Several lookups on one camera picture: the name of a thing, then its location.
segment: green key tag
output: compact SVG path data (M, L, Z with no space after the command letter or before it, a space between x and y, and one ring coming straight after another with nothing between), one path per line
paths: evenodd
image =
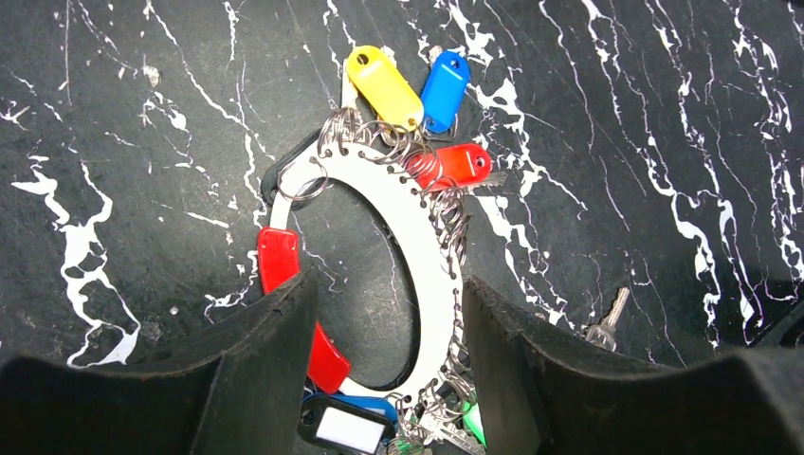
M464 412L466 410L469 410L469 412L464 415L464 426L469 428L469 431L478 438L483 447L486 447L485 436L483 436L483 423L480 421L480 407L475 403L470 408L468 403L464 403Z

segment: white label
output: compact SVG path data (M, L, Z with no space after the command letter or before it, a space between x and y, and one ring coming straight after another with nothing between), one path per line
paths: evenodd
M361 452L375 453L383 429L377 422L340 409L327 408L321 417L316 437Z

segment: metal key ring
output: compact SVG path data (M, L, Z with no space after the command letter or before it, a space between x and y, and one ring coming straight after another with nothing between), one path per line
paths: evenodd
M457 371L461 370L461 372L469 372L471 371L472 367L470 365L465 365L464 362L461 361L461 358L458 356L459 354L464 354L467 357L469 356L469 352L466 349L466 346L460 343L459 339L455 339L457 337L453 336L452 345L449 347L449 351L447 354L448 360L451 363L451 367L453 370ZM452 347L457 348L458 352L455 353L452 351Z
M326 158L332 152L326 150L326 146L337 144L338 149L343 153L344 142L363 143L368 140L367 131L361 128L363 118L357 109L347 107L339 109L330 114L321 127L321 134L317 145L319 158Z
M423 398L429 399L425 412L429 412L439 422L452 422L465 416L468 413L468 409L464 410L466 404L471 407L476 400L472 399L471 386L461 376L449 371L441 372L441 376L442 383L453 389L458 397L457 410L447 405L447 401L437 393L433 385L428 385L422 390L422 394L426 395Z
M419 178L422 175L428 175L438 170L432 180L440 180L444 174L444 169L438 160L435 149L427 143L416 143L416 146L418 150L409 153L405 157L400 163L402 167L411 175L411 178Z
M410 142L410 132L400 125L390 125L393 128L380 128L377 131L383 143L389 147L398 147L400 143Z
M309 194L302 195L302 196L291 195L291 194L288 194L288 193L284 192L282 190L282 177L284 176L284 173L288 169L290 169L291 166L293 166L294 162L290 162L290 163L288 163L287 166L283 167L282 170L279 171L279 173L277 174L277 191L279 192L279 194L281 194L282 196L290 199L291 201L301 202L301 201L309 201L310 199L313 199L314 197L317 197L319 194L324 192L324 190L326 189L327 184L329 183L329 174L327 173L326 168L324 168L321 165L320 161L318 161L318 159L315 158L314 156L310 156L310 162L313 163L313 164L317 164L319 166L319 169L321 169L321 172L324 174L324 176L322 177L323 181L321 182L319 187L315 191L313 191L313 192L311 192Z

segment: white ring holder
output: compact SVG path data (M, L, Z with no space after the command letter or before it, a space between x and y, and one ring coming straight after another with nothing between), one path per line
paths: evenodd
M343 148L348 152L347 155L343 155L337 147L327 146L324 150L332 155L319 158L317 145L313 144L286 168L277 182L282 190L277 191L270 226L287 229L293 201L283 193L300 195L312 182L322 178L319 164L311 162L310 158L317 159L330 179L352 187L375 207L396 238L411 272L421 324L418 357L405 382L393 390L376 391L347 377L340 385L340 391L349 395L380 398L391 393L416 397L432 379L442 382L440 370L447 360L455 320L454 291L457 289L457 299L460 301L463 289L461 270L454 267L456 277L452 279L449 276L446 252L441 249L429 220L430 202L427 201L427 206L422 208L421 196L411 192L413 189L421 191L415 180L408 178L406 183L401 183L400 175L408 175L399 165L394 164L393 173L388 173L387 166L369 161L385 157L369 146L344 143ZM364 153L365 158L359 156L359 152Z

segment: yellow key tag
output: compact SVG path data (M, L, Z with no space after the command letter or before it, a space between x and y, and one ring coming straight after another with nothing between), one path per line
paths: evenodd
M422 101L380 49L356 47L346 61L346 74L380 118L408 131L419 126Z

